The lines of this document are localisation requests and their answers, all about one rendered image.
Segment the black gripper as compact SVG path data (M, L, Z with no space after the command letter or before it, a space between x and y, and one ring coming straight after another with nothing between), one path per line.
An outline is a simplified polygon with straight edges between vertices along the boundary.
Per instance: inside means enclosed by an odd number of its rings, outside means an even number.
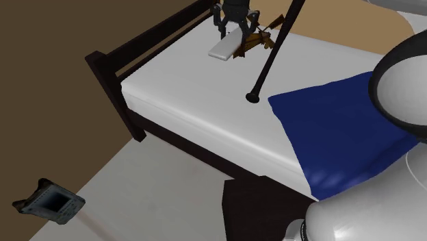
M220 37L226 36L226 25L229 21L239 21L242 30L242 42L251 35L259 26L260 11L249 10L250 0L224 0L223 4L213 5L213 23L221 33ZM224 18L220 18L220 12L224 12Z

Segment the white flat rectangular slab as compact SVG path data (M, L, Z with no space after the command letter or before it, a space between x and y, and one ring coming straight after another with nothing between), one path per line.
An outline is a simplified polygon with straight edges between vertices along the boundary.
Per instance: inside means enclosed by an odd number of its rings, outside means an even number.
M218 42L209 52L208 56L227 61L242 44L242 30L237 27Z

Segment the brown wooden toy plane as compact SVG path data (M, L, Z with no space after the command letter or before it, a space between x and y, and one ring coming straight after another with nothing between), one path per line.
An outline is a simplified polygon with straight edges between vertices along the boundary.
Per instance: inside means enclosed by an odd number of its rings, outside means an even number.
M275 42L271 39L271 33L267 32L267 29L274 29L285 22L285 17L281 14L274 21L272 21L267 27L261 29L257 27L258 32L252 33L247 37L244 44L241 44L239 48L233 53L233 58L245 57L245 53L252 48L263 45L264 49L272 49Z

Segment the black baseball bat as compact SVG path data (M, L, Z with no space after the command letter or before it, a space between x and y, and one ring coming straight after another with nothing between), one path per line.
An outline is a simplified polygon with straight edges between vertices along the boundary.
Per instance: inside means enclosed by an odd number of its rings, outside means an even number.
M274 62L274 59L279 52L279 49L281 48L281 45L283 44L284 40L286 39L289 31L291 30L293 24L295 23L298 15L300 14L300 11L304 5L306 0L292 0L292 3L286 13L285 21L281 25L280 32L277 36L276 42L274 44L274 47L253 87L253 89L246 94L246 100L250 103L258 103L259 102L259 94L262 88L262 85L264 84L264 81L266 80L266 77L269 73L269 70Z

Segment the dark-framed bed with white mattress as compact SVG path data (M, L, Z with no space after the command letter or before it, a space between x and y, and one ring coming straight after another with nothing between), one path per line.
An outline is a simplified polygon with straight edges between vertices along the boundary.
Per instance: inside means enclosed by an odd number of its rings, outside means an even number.
M234 178L266 175L304 195L309 184L268 98L371 71L380 55L290 34L258 103L246 100L269 56L218 60L213 0L197 0L110 53L86 57L136 140L153 134Z

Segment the blue blanket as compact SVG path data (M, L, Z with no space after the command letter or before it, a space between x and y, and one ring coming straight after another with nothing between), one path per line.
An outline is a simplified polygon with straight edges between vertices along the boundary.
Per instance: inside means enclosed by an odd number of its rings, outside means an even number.
M376 176L418 143L373 106L371 76L365 72L268 99L318 200Z

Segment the dark robot stand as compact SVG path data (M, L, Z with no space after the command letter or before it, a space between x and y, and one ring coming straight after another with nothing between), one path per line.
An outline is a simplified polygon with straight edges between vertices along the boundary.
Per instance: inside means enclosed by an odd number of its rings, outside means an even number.
M313 199L266 176L224 182L227 241L282 241L291 221L304 218Z

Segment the grey handheld screen device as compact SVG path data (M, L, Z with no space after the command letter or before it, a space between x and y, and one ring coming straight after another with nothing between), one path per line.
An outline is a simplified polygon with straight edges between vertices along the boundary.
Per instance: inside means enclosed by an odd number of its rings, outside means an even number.
M65 225L86 204L86 200L56 183L41 178L29 198L14 201L21 214L31 214Z

